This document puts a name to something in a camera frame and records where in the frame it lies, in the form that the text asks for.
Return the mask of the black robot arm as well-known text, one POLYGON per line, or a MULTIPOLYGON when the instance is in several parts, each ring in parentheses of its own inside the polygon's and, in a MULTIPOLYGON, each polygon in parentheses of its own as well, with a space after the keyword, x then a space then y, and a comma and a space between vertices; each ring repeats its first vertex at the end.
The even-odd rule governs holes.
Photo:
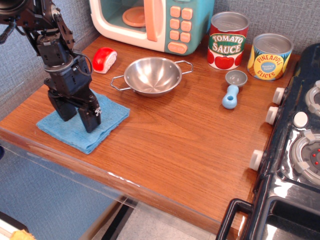
POLYGON ((26 36, 42 58, 50 77, 44 80, 48 98, 58 115, 67 122, 76 114, 88 133, 101 124, 101 108, 90 89, 93 65, 74 50, 73 32, 51 0, 2 0, 0 23, 7 28, 0 35, 4 44, 13 30, 26 36))

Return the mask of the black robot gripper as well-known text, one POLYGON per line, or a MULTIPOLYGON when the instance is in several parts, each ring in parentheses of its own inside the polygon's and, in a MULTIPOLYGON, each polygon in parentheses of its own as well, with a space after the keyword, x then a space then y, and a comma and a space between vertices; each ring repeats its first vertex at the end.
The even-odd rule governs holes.
POLYGON ((77 111, 88 133, 101 124, 101 107, 97 97, 90 90, 92 70, 83 54, 69 56, 68 62, 57 66, 45 65, 50 79, 44 81, 48 86, 48 98, 58 115, 65 122, 72 119, 77 111))

